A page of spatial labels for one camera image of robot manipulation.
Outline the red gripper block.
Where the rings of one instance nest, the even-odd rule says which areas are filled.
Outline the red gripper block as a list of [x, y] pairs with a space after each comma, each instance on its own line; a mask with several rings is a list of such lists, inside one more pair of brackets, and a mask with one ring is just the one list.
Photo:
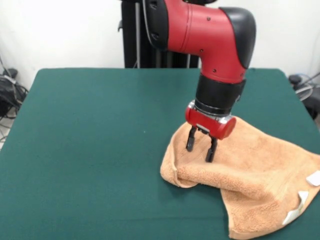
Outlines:
[[201, 112], [196, 108], [194, 101], [191, 101], [188, 104], [185, 110], [185, 119], [192, 126], [186, 143], [186, 150], [188, 152], [193, 151], [197, 129], [203, 130], [211, 136], [211, 145], [205, 158], [207, 163], [213, 162], [218, 145], [217, 139], [223, 140], [227, 138], [232, 133], [237, 123], [236, 117], [232, 115], [219, 117]]

